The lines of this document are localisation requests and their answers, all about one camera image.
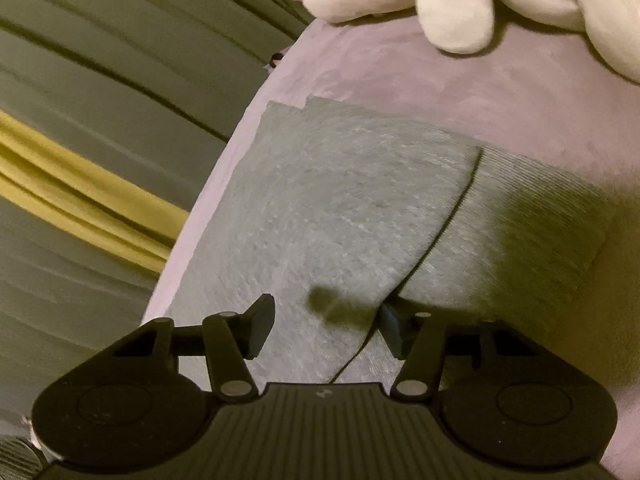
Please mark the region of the grey sweatpants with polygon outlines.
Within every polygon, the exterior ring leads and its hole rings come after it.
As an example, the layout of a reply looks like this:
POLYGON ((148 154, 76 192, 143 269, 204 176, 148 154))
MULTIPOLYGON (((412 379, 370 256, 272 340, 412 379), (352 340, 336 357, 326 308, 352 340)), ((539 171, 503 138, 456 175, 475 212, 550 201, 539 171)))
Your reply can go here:
POLYGON ((168 314, 196 324, 267 293, 258 384, 388 382, 395 363, 370 338, 386 298, 541 336, 573 307, 613 214, 574 174, 424 122, 272 103, 168 314))

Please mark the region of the yellow curtain panel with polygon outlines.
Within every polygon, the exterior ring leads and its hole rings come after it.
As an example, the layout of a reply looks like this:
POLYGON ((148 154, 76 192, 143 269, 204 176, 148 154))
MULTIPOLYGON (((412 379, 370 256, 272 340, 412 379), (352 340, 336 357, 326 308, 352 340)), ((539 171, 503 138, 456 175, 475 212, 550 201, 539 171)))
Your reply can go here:
POLYGON ((1 114, 1 196, 51 226, 159 274, 186 211, 1 114))

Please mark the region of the grey-green curtain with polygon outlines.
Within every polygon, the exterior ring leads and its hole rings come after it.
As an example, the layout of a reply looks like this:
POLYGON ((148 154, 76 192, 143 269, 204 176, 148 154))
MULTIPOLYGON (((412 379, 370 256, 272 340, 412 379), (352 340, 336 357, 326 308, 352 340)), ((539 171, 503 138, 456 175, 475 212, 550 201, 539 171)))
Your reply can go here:
MULTIPOLYGON (((1 114, 189 214, 273 53, 288 0, 1 0, 1 114)), ((140 323, 159 274, 1 196, 1 430, 140 323)))

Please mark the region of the pink bed blanket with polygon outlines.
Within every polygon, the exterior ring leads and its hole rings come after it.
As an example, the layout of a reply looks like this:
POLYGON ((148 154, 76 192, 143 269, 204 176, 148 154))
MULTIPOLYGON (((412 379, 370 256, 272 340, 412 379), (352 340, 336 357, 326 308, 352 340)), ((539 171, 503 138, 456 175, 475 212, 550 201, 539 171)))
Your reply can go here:
POLYGON ((267 106, 299 108, 311 98, 424 122, 574 174, 608 196, 612 221, 573 307, 537 337, 503 321, 612 393, 618 423, 605 467, 618 478, 637 478, 639 89, 607 68, 579 35, 507 15, 493 47, 464 57, 430 46, 411 14, 355 25, 312 23, 245 110, 186 219, 146 317, 169 316, 267 106))

